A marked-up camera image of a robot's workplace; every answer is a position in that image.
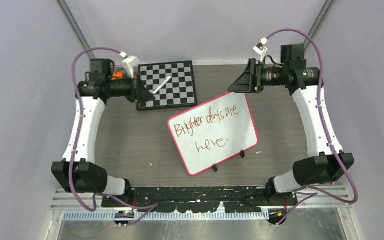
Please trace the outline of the white whiteboard marker pen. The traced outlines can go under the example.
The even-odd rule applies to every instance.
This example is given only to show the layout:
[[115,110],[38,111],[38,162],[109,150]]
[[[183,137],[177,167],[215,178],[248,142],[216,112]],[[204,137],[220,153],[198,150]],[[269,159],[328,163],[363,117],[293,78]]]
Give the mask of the white whiteboard marker pen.
[[153,95],[156,95],[173,77],[171,75],[167,76],[165,80],[152,92]]

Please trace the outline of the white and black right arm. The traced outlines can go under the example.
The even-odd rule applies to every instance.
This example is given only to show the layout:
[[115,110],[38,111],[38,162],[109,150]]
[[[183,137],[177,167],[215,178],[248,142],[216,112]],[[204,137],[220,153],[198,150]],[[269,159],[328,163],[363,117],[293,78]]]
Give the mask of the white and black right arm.
[[229,87],[230,93],[257,94],[266,86],[284,86],[295,102],[303,123],[308,157],[293,163],[291,171],[270,178],[264,196],[279,205],[292,192],[306,186],[338,181],[354,164],[335,136],[328,111],[323,107],[324,83],[317,67],[307,67],[303,44],[283,45],[280,65],[249,59],[244,72]]

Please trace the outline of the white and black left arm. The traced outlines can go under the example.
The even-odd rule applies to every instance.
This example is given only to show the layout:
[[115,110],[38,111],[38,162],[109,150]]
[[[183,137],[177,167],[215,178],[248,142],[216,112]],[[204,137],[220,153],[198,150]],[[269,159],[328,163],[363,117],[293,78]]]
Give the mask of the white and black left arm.
[[122,61],[126,74],[114,76],[114,62],[92,59],[86,79],[77,84],[76,114],[72,133],[60,161],[52,163],[51,172],[67,192],[113,195],[121,207],[133,202],[130,181],[108,175],[96,165],[95,143],[101,117],[110,98],[125,97],[129,102],[145,103],[155,96],[135,73],[139,59],[129,56]]

